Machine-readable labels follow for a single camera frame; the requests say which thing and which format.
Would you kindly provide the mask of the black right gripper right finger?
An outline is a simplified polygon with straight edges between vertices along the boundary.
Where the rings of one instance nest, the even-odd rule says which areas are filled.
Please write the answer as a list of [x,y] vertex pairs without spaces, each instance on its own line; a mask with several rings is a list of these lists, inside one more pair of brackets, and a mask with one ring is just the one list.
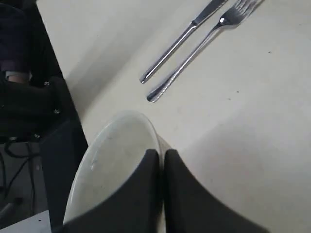
[[168,233],[266,233],[208,192],[177,150],[164,157],[164,209]]

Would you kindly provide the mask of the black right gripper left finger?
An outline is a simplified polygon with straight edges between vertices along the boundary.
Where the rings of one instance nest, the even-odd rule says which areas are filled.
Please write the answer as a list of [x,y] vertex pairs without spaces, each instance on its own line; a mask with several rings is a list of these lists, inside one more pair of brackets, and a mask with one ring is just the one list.
[[162,209],[160,157],[146,150],[128,180],[108,199],[65,223],[60,233],[156,233]]

